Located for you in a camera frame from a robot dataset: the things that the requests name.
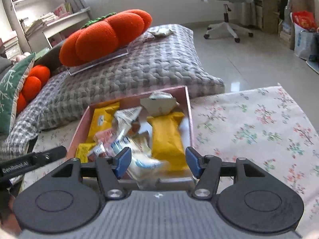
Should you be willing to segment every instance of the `gray checkered blanket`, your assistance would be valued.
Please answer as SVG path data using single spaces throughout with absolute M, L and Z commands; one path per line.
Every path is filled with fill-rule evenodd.
M 190 29 L 175 24 L 151 29 L 158 28 L 174 33 L 150 39 L 146 32 L 131 44 L 130 55 L 74 76 L 62 72 L 52 77 L 18 116 L 9 137 L 0 137 L 0 161 L 25 153 L 40 130 L 81 118 L 90 104 L 177 85 L 187 85 L 191 98 L 224 92 L 223 81 L 202 69 Z

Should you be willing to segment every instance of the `floor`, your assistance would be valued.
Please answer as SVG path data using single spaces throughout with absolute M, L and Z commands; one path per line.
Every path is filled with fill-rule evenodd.
M 203 68 L 224 80 L 226 92 L 278 83 L 290 94 L 319 131 L 319 74 L 282 44 L 276 35 L 254 30 L 254 37 L 239 34 L 235 43 L 227 31 L 210 33 L 206 27 L 193 28 L 194 44 Z

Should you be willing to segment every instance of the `wooden desk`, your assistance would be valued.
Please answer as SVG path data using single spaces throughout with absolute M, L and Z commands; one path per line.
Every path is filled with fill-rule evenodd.
M 291 11 L 309 11 L 314 13 L 314 0 L 291 0 Z M 263 32 L 278 34 L 279 14 L 277 0 L 262 0 L 262 21 Z
M 63 31 L 69 30 L 70 33 L 80 29 L 86 22 L 90 20 L 88 11 L 90 7 L 85 8 L 77 13 L 58 19 L 48 23 L 46 26 L 35 31 L 28 37 L 29 45 L 32 52 L 39 52 L 48 47 L 52 48 L 49 38 Z

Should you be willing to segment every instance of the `red plastic bag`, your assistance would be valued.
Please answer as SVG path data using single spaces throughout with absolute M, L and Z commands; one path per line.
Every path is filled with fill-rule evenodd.
M 317 28 L 314 15 L 311 12 L 294 12 L 292 13 L 292 19 L 294 23 L 298 24 L 300 27 L 306 30 L 315 31 Z

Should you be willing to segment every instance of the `yellow snack package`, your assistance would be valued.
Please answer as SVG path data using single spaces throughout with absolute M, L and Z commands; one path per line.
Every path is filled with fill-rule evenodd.
M 75 157 L 79 158 L 81 163 L 87 163 L 87 154 L 89 151 L 96 146 L 96 143 L 81 143 L 78 145 L 77 152 L 75 153 Z
M 96 132 L 112 127 L 113 115 L 119 109 L 119 107 L 120 102 L 117 102 L 109 106 L 94 110 L 86 143 L 94 142 L 93 138 Z
M 169 171 L 187 168 L 183 143 L 178 131 L 184 116 L 183 112 L 172 112 L 164 116 L 147 117 L 147 122 L 153 128 L 152 157 L 169 162 Z

